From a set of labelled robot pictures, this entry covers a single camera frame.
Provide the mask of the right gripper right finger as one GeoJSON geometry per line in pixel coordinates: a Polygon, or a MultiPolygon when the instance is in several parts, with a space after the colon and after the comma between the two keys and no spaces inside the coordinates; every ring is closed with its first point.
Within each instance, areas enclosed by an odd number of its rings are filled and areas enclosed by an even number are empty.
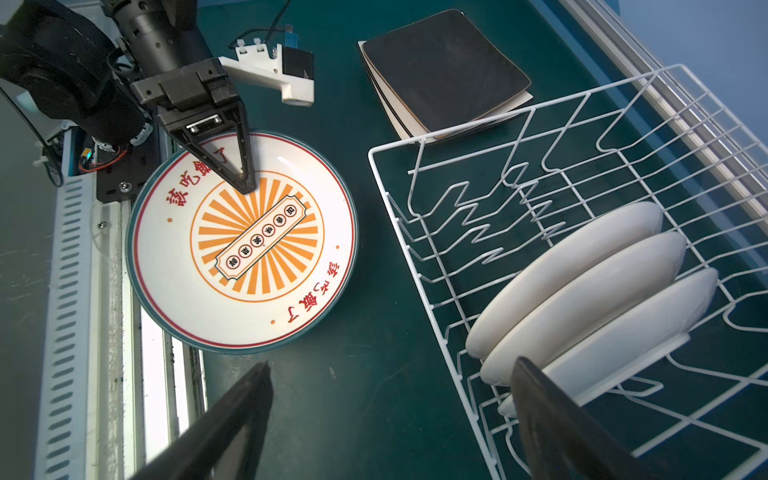
{"type": "Polygon", "coordinates": [[[511,393],[534,479],[658,479],[528,358],[516,360],[511,393]]]}

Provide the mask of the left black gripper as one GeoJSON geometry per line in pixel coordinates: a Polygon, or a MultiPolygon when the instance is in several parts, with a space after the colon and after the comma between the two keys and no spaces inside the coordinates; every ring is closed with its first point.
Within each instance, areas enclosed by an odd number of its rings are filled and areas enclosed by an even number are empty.
{"type": "Polygon", "coordinates": [[[196,1],[104,1],[138,65],[131,90],[182,147],[241,194],[256,190],[243,102],[197,25],[196,1]]]}

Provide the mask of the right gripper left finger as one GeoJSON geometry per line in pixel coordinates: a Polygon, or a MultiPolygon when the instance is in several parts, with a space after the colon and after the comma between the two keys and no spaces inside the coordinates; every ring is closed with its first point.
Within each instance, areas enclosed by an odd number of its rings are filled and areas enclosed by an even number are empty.
{"type": "Polygon", "coordinates": [[[273,405],[268,363],[258,362],[136,479],[253,479],[273,405]]]}

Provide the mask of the black square plate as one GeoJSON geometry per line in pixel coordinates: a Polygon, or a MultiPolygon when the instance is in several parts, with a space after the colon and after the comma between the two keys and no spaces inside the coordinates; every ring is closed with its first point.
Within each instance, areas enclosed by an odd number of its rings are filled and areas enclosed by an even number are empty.
{"type": "Polygon", "coordinates": [[[462,12],[439,12],[363,46],[370,64],[430,133],[481,120],[530,78],[462,12]]]}

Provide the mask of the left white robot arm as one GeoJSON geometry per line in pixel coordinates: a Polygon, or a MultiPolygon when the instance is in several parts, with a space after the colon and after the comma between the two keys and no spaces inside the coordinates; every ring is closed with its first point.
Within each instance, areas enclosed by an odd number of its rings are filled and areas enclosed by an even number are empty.
{"type": "Polygon", "coordinates": [[[104,1],[136,74],[120,87],[116,44],[60,1],[22,1],[1,26],[1,77],[27,90],[52,119],[124,147],[148,115],[241,194],[257,175],[245,106],[197,27],[195,1],[104,1]]]}

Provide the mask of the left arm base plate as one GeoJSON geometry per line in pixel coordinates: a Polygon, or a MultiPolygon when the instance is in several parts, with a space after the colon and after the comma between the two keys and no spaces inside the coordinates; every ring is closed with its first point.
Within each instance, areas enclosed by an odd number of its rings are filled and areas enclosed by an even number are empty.
{"type": "Polygon", "coordinates": [[[133,200],[161,163],[159,134],[153,131],[125,158],[96,173],[96,198],[101,203],[133,200]]]}

